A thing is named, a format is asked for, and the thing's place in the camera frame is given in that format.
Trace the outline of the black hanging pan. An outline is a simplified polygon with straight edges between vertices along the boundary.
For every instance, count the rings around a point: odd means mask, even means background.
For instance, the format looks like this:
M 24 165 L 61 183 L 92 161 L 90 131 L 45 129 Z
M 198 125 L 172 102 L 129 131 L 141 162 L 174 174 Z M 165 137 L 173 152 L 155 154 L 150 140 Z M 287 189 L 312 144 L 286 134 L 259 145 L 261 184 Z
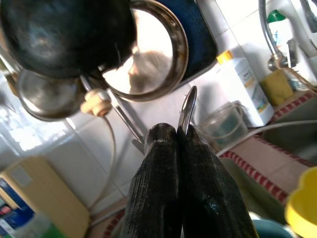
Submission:
M 18 64 L 53 78 L 120 67 L 136 41 L 130 0 L 0 0 L 0 24 Z

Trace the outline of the large shiny steel pan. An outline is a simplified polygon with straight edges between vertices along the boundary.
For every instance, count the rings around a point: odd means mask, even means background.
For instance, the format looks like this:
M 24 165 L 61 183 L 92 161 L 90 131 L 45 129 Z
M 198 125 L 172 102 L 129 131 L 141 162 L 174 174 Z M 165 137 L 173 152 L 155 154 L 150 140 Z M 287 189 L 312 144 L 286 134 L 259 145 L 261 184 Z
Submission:
M 127 101 L 146 102 L 169 94 L 182 80 L 189 46 L 176 15 L 155 0 L 130 3 L 137 39 L 132 55 L 119 67 L 104 71 L 107 86 Z

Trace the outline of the small steel pot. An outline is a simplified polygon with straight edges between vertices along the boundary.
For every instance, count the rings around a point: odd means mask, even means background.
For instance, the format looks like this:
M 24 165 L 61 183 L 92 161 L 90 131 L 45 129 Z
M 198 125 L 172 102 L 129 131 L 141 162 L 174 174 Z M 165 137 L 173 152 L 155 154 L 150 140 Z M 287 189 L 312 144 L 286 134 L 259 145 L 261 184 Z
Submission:
M 54 79 L 22 70 L 16 83 L 24 109 L 43 121 L 68 118 L 79 111 L 86 93 L 79 78 Z

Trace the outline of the chrome curved faucet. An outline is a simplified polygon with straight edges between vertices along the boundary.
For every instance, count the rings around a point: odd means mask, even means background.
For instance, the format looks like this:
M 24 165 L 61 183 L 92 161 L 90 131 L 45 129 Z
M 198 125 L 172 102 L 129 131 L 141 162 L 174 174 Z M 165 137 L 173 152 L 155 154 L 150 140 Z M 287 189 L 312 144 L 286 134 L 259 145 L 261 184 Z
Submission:
M 271 56 L 268 60 L 267 67 L 271 71 L 275 71 L 278 67 L 286 68 L 288 67 L 287 58 L 283 56 L 281 51 L 276 46 L 276 43 L 274 42 L 270 28 L 267 23 L 267 17 L 269 14 L 266 13 L 266 0 L 258 0 L 258 2 L 262 32 L 264 34 L 264 38 L 266 40 L 268 48 L 271 52 Z

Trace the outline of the plain yellow sponge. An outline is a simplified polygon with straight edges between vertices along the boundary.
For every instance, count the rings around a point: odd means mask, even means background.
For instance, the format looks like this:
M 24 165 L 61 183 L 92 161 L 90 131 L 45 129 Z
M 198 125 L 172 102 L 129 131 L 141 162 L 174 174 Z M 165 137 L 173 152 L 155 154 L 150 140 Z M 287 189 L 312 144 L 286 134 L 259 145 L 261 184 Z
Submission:
M 271 74 L 267 75 L 260 82 L 260 85 L 269 102 L 273 106 L 279 106 L 283 104 L 287 99 L 294 95 L 294 91 L 288 82 L 288 78 L 281 69 L 277 69 Z

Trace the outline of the steel sink basin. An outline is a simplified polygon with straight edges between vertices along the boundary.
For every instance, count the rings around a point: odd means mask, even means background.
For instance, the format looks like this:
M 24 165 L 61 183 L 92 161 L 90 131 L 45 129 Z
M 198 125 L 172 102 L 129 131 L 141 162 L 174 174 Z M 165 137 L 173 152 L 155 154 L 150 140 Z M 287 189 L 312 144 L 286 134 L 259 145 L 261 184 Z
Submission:
M 276 112 L 273 123 L 317 120 L 317 97 L 307 94 Z M 263 133 L 263 139 L 317 165 L 317 123 L 279 127 Z
M 274 220 L 283 225 L 286 224 L 284 207 L 279 201 L 246 174 L 233 160 L 228 158 L 221 158 L 220 160 L 238 184 L 248 211 L 261 218 Z

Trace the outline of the green dish soap bottle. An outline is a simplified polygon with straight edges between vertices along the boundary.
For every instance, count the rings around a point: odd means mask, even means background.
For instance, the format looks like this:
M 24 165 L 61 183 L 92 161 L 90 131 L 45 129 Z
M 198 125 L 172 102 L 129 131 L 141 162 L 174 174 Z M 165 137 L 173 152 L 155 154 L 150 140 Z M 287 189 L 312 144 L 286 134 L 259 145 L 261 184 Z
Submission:
M 68 238 L 61 232 L 48 216 L 35 214 L 26 224 L 13 232 L 14 238 Z

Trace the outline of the yellow plastic bowl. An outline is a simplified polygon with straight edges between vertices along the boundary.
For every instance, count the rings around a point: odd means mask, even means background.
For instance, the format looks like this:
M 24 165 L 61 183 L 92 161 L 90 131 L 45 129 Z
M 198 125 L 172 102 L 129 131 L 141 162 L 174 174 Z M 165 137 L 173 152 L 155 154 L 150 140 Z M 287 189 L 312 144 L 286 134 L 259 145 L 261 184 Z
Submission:
M 285 220 L 303 238 L 317 238 L 317 167 L 305 171 L 286 203 Z

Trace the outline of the metal spoon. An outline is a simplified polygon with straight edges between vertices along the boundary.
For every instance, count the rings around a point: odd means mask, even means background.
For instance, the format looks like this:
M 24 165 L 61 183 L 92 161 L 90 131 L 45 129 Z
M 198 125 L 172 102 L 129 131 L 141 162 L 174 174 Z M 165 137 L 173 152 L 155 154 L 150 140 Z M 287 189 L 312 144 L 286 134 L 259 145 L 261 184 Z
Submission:
M 191 87 L 180 112 L 177 133 L 186 135 L 197 98 L 197 86 Z

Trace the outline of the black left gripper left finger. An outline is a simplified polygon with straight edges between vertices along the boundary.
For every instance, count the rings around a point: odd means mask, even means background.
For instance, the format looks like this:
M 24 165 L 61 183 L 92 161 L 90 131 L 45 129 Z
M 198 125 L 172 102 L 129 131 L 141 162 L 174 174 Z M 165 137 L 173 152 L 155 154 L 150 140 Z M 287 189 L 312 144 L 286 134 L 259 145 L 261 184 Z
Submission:
M 131 180 L 120 238 L 180 238 L 181 228 L 176 131 L 159 123 L 148 131 Z

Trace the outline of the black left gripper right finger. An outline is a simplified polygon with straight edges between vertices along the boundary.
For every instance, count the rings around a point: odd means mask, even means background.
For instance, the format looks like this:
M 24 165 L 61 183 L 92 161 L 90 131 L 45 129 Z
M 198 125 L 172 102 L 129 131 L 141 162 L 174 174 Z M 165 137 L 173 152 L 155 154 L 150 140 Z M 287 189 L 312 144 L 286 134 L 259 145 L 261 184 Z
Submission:
M 238 184 L 194 126 L 179 150 L 184 237 L 259 238 Z

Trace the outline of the teal plastic cup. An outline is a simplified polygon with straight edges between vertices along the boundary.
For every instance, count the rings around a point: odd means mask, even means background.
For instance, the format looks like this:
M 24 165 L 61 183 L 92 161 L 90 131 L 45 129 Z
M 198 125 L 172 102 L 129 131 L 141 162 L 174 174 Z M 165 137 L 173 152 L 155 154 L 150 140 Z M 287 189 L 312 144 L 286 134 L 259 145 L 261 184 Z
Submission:
M 256 228 L 259 238 L 299 238 L 288 225 L 282 225 L 270 219 L 264 219 L 254 212 L 249 216 Z

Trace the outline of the beige water filter appliance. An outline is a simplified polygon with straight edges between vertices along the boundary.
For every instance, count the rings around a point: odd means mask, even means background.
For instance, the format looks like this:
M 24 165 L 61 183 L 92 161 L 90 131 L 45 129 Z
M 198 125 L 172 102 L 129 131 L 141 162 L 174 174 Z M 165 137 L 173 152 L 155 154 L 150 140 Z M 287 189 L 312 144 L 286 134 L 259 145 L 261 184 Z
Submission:
M 0 172 L 0 198 L 12 211 L 0 218 L 0 235 L 43 213 L 68 238 L 84 238 L 90 222 L 87 208 L 42 157 L 29 157 Z

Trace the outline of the clear plastic bucket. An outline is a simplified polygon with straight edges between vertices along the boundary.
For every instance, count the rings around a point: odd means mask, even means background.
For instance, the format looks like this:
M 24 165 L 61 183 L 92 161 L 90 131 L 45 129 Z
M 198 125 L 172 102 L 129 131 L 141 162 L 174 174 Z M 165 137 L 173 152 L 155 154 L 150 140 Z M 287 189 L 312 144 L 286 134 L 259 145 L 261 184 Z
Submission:
M 217 151 L 248 134 L 248 128 L 243 120 L 243 107 L 238 101 L 227 103 L 215 110 L 199 127 Z

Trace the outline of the white detergent bottle yellow cap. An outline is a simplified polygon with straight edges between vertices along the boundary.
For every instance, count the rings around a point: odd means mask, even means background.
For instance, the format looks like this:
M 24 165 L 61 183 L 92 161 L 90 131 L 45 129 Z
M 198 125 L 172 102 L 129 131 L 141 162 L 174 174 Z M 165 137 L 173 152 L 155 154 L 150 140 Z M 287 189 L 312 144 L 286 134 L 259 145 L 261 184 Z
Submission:
M 237 58 L 229 50 L 216 57 L 219 80 L 230 102 L 239 102 L 247 127 L 262 127 L 269 123 L 274 109 L 268 101 L 248 60 Z

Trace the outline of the metal pipe tap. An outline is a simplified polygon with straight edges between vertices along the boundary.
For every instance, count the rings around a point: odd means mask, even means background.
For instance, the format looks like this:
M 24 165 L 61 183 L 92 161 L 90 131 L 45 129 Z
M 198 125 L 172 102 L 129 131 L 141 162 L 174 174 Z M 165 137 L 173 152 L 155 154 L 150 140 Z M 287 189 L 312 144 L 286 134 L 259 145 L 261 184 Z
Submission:
M 95 89 L 95 86 L 92 82 L 90 82 L 89 77 L 86 75 L 80 76 L 81 82 L 86 89 L 87 92 Z M 125 114 L 124 110 L 121 108 L 121 99 L 117 96 L 111 88 L 106 89 L 106 94 L 110 97 L 110 104 L 114 111 L 119 115 L 119 117 L 123 120 L 126 126 L 129 128 L 131 133 L 134 135 L 135 139 L 132 140 L 132 144 L 144 155 L 144 137 L 137 130 L 136 126 L 129 119 L 129 117 Z

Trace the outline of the dark blue tray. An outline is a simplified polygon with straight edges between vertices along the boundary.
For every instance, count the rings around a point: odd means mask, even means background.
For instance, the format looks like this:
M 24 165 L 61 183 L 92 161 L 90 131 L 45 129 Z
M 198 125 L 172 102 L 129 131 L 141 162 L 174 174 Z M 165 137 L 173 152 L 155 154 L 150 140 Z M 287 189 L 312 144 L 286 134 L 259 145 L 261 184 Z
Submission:
M 203 16 L 198 0 L 156 0 L 166 6 L 182 24 L 188 40 L 189 58 L 180 84 L 186 84 L 210 70 L 218 54 L 217 44 Z

